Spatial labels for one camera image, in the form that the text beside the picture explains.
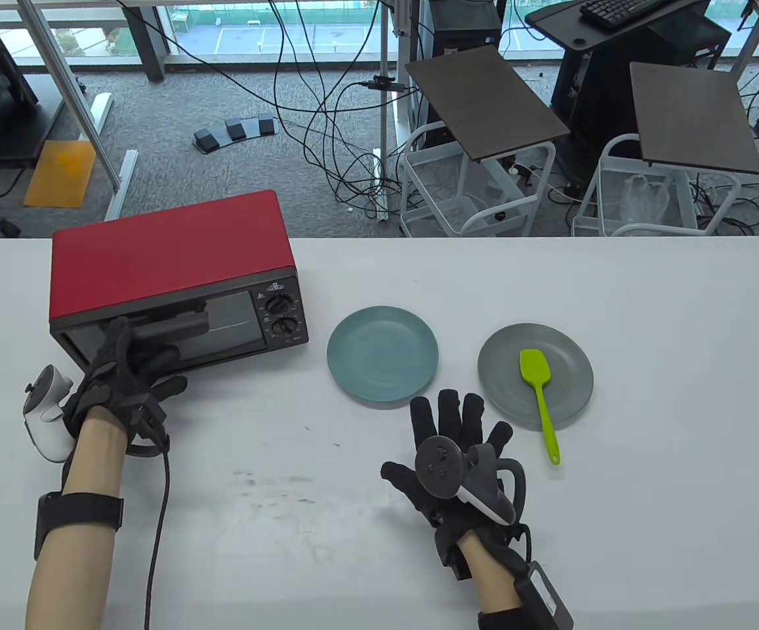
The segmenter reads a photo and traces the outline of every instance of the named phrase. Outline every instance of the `plastic bag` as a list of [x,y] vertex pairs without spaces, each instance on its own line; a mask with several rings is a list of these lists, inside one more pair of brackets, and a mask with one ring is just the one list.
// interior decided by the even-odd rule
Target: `plastic bag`
[[668,201],[670,193],[666,181],[648,181],[644,175],[628,177],[621,196],[621,219],[627,223],[662,223]]

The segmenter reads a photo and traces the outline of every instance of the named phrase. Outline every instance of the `green spatula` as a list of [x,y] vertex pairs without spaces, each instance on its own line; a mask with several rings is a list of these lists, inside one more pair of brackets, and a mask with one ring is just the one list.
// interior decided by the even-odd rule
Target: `green spatula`
[[542,392],[544,385],[551,380],[548,360],[545,359],[541,350],[524,349],[520,352],[520,372],[524,381],[536,391],[539,417],[542,419],[542,432],[545,435],[545,447],[548,449],[551,463],[559,466],[560,445],[557,444],[557,434],[554,432],[554,425],[551,424],[548,405],[545,404],[545,395]]

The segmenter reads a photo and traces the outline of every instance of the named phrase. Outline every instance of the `control knob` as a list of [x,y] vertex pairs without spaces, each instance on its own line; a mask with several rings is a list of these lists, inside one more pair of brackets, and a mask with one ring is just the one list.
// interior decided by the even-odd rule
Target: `control knob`
[[292,334],[298,329],[298,322],[293,318],[280,318],[272,324],[272,333]]
[[271,315],[282,315],[292,307],[292,298],[284,295],[277,295],[266,302],[266,311]]

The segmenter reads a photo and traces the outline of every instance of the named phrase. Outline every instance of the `spatula handle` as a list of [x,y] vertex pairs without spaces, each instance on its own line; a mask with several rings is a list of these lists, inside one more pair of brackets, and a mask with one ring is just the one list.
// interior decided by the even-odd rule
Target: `spatula handle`
[[548,405],[545,404],[545,395],[542,392],[542,387],[535,387],[535,390],[537,393],[537,404],[539,405],[539,418],[542,420],[542,432],[545,435],[545,447],[548,449],[551,463],[559,466],[560,445],[557,444],[557,434],[554,432],[554,425],[551,423]]

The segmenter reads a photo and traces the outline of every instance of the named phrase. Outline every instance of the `oven door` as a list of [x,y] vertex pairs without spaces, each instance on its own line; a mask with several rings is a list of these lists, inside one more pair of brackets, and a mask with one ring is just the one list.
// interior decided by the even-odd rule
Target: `oven door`
[[[162,306],[129,315],[135,338],[144,344],[173,344],[181,353],[173,371],[217,363],[265,351],[249,291],[233,291]],[[94,360],[104,341],[107,322],[67,331],[64,336],[86,362]]]

